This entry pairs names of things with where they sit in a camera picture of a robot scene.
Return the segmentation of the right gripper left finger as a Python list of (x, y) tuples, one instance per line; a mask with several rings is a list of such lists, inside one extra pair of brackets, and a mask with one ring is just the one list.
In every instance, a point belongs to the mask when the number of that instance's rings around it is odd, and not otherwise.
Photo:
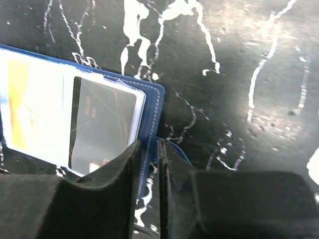
[(72, 182), (55, 175), (0, 173), (3, 239), (129, 239), (142, 144)]

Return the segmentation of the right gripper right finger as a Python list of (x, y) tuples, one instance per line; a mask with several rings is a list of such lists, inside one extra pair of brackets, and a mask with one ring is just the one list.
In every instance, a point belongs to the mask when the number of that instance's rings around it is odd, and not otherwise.
[(161, 238), (318, 238), (319, 205), (300, 175), (197, 170), (164, 139), (157, 156)]

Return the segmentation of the black geometric credit card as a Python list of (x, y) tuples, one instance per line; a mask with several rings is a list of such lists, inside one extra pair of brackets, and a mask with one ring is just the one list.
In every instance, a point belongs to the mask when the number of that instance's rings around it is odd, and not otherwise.
[(74, 78), (69, 149), (73, 171), (87, 175), (135, 140), (131, 129), (137, 99), (131, 90)]

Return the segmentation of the blue card holder wallet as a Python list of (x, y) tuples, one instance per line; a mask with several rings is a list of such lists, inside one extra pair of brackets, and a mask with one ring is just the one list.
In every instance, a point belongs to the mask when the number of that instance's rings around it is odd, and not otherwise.
[(0, 47), (0, 167), (68, 179), (142, 143), (137, 198), (151, 189), (165, 88), (26, 50)]

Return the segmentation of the orange credit card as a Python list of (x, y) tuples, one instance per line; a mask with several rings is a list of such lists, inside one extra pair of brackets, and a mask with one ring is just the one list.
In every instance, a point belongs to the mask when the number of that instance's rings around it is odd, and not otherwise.
[(9, 59), (7, 76), (13, 146), (34, 154), (51, 152), (61, 133), (62, 71)]

